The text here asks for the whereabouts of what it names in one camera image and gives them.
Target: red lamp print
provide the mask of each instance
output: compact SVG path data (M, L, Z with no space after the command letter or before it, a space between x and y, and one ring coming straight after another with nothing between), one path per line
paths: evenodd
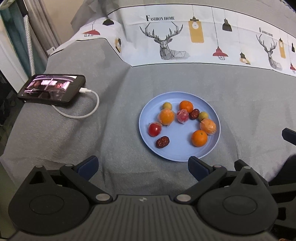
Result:
M213 56L217 56L220 60L225 60L225 57L228 57L228 55L225 54L225 53L223 53L222 50L219 48L218 36L217 36L217 30L216 30L216 24L215 24L214 14L213 14L213 8L212 8L212 15L213 15L213 21L214 21L215 32L216 32L216 39L217 39L217 46L218 46L218 48L216 49L216 52L213 53Z
M84 37L92 37L94 35L101 35L97 30L94 29L94 23L92 24L92 30L84 32Z
M291 63L290 69L293 71L293 73L296 73L296 69L294 68L294 66L292 65L292 63Z

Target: smartphone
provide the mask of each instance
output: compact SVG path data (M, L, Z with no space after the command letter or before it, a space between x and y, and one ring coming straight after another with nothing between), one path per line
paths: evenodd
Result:
M18 93L18 98L50 105L66 105L85 84L85 76L71 74L37 74Z

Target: gray curtain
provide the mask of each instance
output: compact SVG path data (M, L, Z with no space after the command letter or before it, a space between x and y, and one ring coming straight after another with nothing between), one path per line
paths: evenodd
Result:
M14 46L15 52L21 62L21 65L23 66L27 76L30 77L31 70L24 21L17 3L14 2L7 9L1 10L0 15L3 19L8 36ZM44 59L44 55L42 56L42 54L38 54L38 51L36 50L36 36L33 35L31 36L31 38L33 44L33 55L36 74L42 74L44 73L46 68L46 59Z
M55 34L50 21L46 18L48 13L46 12L43 1L24 0L24 2L28 10L30 24L43 50L46 52L52 47L57 48L61 44L61 41Z

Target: red tomato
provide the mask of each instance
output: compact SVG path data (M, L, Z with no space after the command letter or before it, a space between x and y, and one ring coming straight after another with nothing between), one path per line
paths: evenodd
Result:
M155 137L158 136L161 132L162 124L159 122L153 122L149 125L148 133L150 136Z

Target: text fashion home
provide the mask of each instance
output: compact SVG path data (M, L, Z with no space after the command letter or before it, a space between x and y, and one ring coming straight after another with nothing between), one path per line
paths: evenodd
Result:
M171 21L175 20L175 17L150 17L150 15L146 15L147 21Z

